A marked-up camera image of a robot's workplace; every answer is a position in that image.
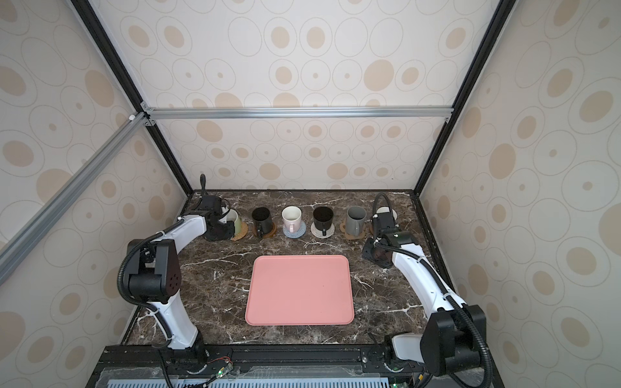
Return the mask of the white mug green handle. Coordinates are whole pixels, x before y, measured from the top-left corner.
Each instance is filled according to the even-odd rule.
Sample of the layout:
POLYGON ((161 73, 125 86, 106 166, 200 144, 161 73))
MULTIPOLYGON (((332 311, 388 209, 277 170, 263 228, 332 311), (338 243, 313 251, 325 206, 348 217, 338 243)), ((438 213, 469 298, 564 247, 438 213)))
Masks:
POLYGON ((239 214, 235 210, 229 210, 226 215, 226 222, 232 222, 234 225, 234 235, 233 238, 239 236, 242 232, 242 222, 239 218, 239 214))

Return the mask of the rattan woven coaster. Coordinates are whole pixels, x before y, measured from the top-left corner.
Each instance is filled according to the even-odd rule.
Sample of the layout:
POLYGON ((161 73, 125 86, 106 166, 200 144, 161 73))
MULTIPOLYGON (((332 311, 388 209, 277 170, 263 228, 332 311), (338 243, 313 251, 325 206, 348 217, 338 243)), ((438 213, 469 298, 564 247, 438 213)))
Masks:
POLYGON ((249 230, 248 224, 245 221, 242 221, 239 233, 236 234, 231 240, 239 241, 240 239, 243 239, 247 235, 248 230, 249 230))

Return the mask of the grey mug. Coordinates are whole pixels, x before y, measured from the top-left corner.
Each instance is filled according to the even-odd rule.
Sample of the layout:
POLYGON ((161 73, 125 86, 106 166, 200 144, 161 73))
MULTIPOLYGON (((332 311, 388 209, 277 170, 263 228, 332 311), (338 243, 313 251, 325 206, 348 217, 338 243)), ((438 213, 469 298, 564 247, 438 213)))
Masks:
POLYGON ((366 220, 366 211, 360 206, 351 206, 347 210, 345 220, 345 232, 352 237, 363 234, 366 220))

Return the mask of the black mug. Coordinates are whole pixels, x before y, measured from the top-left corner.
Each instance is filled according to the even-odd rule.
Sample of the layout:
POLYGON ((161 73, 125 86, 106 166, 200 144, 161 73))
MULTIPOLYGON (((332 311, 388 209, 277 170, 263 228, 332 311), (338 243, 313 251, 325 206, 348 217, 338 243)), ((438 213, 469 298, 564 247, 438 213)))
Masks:
POLYGON ((259 234, 266 234, 273 228, 271 212, 267 207, 258 207, 252 211, 253 225, 258 229, 259 234))
POLYGON ((334 212, 330 207, 320 206, 313 211, 313 223, 316 228, 326 231, 333 225, 334 212))

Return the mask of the brown wooden coaster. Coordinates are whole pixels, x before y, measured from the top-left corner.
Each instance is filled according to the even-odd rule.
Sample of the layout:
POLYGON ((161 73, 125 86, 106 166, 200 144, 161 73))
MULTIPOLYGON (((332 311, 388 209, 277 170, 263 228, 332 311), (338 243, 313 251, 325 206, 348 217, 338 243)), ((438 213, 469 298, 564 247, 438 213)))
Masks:
POLYGON ((276 224, 273 224, 273 228, 271 229, 270 232, 266 233, 266 234, 259 234, 258 229, 256 228, 255 225, 252 225, 252 234, 255 238, 257 239, 270 239, 273 236, 275 236, 276 232, 278 231, 278 226, 276 224))

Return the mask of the multicolour woven coaster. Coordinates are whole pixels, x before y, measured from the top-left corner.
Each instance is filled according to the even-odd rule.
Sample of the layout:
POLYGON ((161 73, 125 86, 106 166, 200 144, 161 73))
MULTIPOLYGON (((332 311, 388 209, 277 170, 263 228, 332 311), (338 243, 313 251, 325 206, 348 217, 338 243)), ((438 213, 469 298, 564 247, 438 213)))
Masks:
POLYGON ((329 239, 335 233, 335 226, 331 225, 329 229, 327 229, 326 231, 322 231, 317 229, 315 224, 312 223, 310 230, 313 236, 315 236, 317 239, 329 239))

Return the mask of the white mug pink handle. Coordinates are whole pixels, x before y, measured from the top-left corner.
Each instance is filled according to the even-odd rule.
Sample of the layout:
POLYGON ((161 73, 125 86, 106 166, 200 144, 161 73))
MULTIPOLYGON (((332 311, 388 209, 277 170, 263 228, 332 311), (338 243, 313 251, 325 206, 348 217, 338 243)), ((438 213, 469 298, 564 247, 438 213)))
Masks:
POLYGON ((302 226, 302 210, 297 206, 287 206, 282 210, 283 226, 287 233, 295 234, 302 226))

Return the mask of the grey woven coaster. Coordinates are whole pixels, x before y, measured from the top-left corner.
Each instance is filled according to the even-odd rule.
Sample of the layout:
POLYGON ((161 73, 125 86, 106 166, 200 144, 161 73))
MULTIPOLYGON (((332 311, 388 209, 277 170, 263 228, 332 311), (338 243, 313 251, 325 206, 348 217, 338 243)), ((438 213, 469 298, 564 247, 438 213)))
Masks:
POLYGON ((294 232, 290 232, 288 226, 284 225, 282 227, 282 231, 283 234, 288 238, 288 239, 299 239, 302 236, 304 236, 304 234, 307 231, 307 224, 303 221, 300 225, 300 228, 297 231, 294 232))

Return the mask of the light blue mug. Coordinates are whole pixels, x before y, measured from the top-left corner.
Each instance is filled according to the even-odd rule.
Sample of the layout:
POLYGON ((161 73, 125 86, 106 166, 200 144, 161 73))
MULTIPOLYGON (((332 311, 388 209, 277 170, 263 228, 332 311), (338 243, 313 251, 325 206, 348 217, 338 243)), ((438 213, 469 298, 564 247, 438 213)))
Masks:
MULTIPOLYGON (((383 206, 377 209, 376 213, 377 214, 381 214, 381 213, 388 213, 391 209, 387 206, 383 206)), ((392 212, 392 217, 394 218, 394 220, 396 221, 398 219, 398 213, 395 210, 391 210, 392 212)))

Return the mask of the paw print coaster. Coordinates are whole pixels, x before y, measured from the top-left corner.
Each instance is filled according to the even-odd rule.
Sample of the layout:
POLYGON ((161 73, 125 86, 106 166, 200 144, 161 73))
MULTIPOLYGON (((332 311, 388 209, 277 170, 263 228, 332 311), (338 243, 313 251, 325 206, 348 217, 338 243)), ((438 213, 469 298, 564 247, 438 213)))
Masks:
POLYGON ((344 235, 344 238, 347 240, 362 240, 362 239, 366 239, 368 237, 368 234, 370 233, 371 229, 370 229, 370 225, 368 223, 366 223, 363 228, 362 228, 362 232, 358 235, 358 236, 353 236, 352 234, 349 234, 346 230, 346 222, 343 221, 340 224, 340 230, 341 233, 344 235))

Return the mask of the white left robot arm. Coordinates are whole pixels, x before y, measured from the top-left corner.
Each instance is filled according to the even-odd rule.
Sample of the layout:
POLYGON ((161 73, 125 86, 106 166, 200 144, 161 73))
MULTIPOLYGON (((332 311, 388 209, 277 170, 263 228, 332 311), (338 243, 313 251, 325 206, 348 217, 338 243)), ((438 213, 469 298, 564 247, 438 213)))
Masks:
POLYGON ((226 220, 230 212, 228 208, 216 213, 195 211, 150 237, 128 244, 116 279, 118 292, 126 302, 155 317, 170 349, 190 349, 199 337, 180 296, 179 253, 202 236, 217 241, 231 239, 234 223, 226 220))

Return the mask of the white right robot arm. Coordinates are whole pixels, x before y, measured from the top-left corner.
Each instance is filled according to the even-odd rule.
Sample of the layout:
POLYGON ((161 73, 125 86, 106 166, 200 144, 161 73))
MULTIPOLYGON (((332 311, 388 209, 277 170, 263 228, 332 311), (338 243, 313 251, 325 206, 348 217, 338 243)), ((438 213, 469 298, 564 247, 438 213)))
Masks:
POLYGON ((449 376, 469 387, 458 373, 481 368, 480 387, 493 383, 493 357, 486 342, 486 317, 446 284, 408 232, 392 232, 365 241, 362 258, 401 271, 421 302, 427 326, 421 335, 392 337, 397 358, 420 363, 435 377, 449 376))

